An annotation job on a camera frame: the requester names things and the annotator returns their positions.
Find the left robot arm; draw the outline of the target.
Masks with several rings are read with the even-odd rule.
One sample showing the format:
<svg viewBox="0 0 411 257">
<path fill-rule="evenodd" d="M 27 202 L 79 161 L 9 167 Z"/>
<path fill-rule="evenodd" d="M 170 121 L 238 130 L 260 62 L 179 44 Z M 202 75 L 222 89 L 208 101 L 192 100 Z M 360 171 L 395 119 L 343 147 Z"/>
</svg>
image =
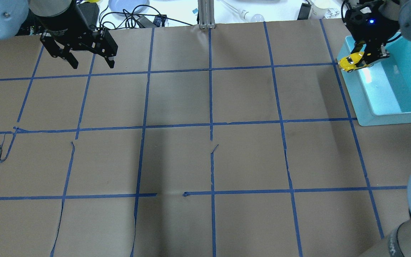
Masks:
<svg viewBox="0 0 411 257">
<path fill-rule="evenodd" d="M 73 51 L 89 51 L 114 68 L 118 45 L 106 27 L 91 27 L 75 0 L 0 0 L 0 40 L 10 39 L 33 13 L 44 27 L 40 41 L 51 57 L 78 68 Z"/>
</svg>

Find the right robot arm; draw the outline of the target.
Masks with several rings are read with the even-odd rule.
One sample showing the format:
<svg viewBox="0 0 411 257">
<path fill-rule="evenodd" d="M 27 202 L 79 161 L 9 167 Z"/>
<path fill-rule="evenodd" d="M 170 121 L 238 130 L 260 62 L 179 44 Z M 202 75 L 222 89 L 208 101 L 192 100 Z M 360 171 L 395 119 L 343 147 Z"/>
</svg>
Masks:
<svg viewBox="0 0 411 257">
<path fill-rule="evenodd" d="M 338 55 L 361 126 L 411 123 L 411 0 L 361 0 L 348 6 L 348 31 Z M 363 257 L 411 257 L 411 175 L 408 221 Z"/>
</svg>

